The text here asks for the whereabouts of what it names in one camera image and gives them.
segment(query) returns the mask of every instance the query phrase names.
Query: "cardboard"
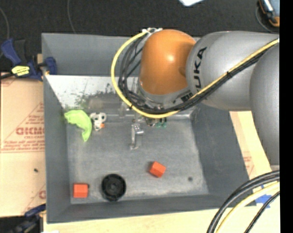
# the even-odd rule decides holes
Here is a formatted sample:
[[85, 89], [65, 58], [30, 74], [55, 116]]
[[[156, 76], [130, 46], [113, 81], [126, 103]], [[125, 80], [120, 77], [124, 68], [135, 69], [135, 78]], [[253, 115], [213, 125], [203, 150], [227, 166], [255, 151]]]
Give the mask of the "cardboard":
[[46, 201], [43, 83], [0, 83], [0, 217], [22, 216]]

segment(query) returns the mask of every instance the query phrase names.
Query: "orange block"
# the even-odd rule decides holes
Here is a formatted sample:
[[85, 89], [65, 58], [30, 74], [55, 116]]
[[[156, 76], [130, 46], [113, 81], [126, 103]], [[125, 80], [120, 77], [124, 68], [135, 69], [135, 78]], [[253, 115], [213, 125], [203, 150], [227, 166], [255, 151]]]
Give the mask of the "orange block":
[[74, 183], [73, 184], [73, 197], [86, 198], [88, 196], [88, 184]]
[[157, 177], [161, 177], [165, 173], [166, 167], [157, 161], [153, 162], [149, 172]]

